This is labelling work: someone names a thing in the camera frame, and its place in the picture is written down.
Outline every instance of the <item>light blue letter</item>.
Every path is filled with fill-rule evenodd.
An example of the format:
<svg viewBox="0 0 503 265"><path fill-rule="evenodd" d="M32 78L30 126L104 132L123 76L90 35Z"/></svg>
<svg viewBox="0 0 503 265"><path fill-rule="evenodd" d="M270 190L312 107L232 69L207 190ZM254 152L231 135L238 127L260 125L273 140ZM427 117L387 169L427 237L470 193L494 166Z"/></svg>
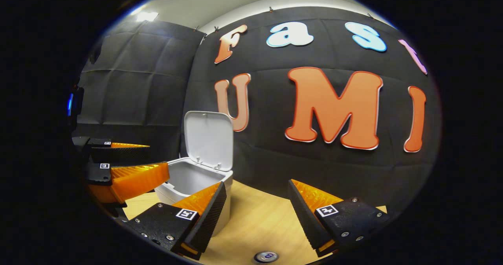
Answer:
<svg viewBox="0 0 503 265"><path fill-rule="evenodd" d="M345 27L353 34L356 34L352 36L352 39L361 47L378 52L386 50L386 44L372 27L356 22L347 22Z"/></svg>
<svg viewBox="0 0 503 265"><path fill-rule="evenodd" d="M301 22L287 22L276 25L271 29L273 35L267 38L267 44L271 47L284 47L288 44L296 46L307 45L314 37L307 32L307 26Z"/></svg>

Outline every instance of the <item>blue light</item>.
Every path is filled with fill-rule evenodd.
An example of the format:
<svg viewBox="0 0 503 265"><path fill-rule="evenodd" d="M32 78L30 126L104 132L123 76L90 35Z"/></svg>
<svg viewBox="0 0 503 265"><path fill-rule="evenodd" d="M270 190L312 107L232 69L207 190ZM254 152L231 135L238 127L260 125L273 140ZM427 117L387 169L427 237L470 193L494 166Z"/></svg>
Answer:
<svg viewBox="0 0 503 265"><path fill-rule="evenodd" d="M68 116L72 114L72 100L73 100L73 93L70 94L70 100L68 100Z"/></svg>

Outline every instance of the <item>orange letter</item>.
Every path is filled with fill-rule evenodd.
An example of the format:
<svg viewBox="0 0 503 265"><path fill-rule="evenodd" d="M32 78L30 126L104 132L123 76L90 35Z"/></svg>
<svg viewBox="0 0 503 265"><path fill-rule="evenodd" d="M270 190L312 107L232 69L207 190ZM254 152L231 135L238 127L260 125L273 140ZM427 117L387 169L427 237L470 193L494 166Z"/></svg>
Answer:
<svg viewBox="0 0 503 265"><path fill-rule="evenodd" d="M319 68L294 68L288 72L288 77L297 88L293 125L285 131L288 139L314 141L318 134L311 123L316 113L326 143L334 141L351 117L347 132L341 136L342 145L365 150L379 145L376 130L379 90L383 85L381 77L369 72L354 72L341 97Z"/></svg>
<svg viewBox="0 0 503 265"><path fill-rule="evenodd" d="M220 38L220 49L218 51L218 56L215 59L215 64L228 59L230 55L232 55L232 51L229 46L234 48L239 42L239 33L245 32L247 28L248 27L246 25L241 25Z"/></svg>
<svg viewBox="0 0 503 265"><path fill-rule="evenodd" d="M417 152L421 150L422 145L422 128L424 126L424 103L426 95L416 86L408 88L413 104L412 127L410 128L409 138L404 143L406 152Z"/></svg>
<svg viewBox="0 0 503 265"><path fill-rule="evenodd" d="M215 91L217 92L218 112L226 113L232 118L232 127L235 132L241 132L248 126L248 83L251 76L247 73L236 75L232 79L232 84L236 86L237 97L237 118L233 118L229 114L229 105L227 103L227 88L229 87L228 80L220 80L215 83Z"/></svg>

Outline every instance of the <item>white storage box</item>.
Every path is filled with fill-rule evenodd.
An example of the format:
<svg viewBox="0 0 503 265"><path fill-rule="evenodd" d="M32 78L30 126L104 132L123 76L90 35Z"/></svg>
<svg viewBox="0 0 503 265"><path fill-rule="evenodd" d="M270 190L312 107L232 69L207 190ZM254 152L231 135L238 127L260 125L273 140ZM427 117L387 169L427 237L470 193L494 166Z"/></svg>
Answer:
<svg viewBox="0 0 503 265"><path fill-rule="evenodd" d="M156 187L160 201L174 204L223 181L227 199L213 236L230 217L233 136L231 118L224 113L189 111L184 118L185 146L189 157L169 161L169 181Z"/></svg>

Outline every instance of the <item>black textured finger pad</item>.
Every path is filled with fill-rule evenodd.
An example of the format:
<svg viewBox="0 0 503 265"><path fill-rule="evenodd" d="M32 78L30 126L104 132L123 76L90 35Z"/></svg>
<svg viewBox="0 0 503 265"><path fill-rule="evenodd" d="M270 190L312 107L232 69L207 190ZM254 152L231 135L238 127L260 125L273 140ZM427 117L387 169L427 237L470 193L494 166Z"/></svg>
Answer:
<svg viewBox="0 0 503 265"><path fill-rule="evenodd" d="M93 147L91 148L91 156L95 163L143 164L149 161L149 150L150 147Z"/></svg>
<svg viewBox="0 0 503 265"><path fill-rule="evenodd" d="M299 190L297 190L291 180L288 181L288 198L292 203L293 209L295 210L300 225L311 247L317 249L329 242L332 238L327 233L327 230L318 222L318 219L316 219L311 210L309 210L302 195L300 195Z"/></svg>
<svg viewBox="0 0 503 265"><path fill-rule="evenodd" d="M203 215L185 238L185 244L199 252L206 250L226 199L225 185L221 182Z"/></svg>

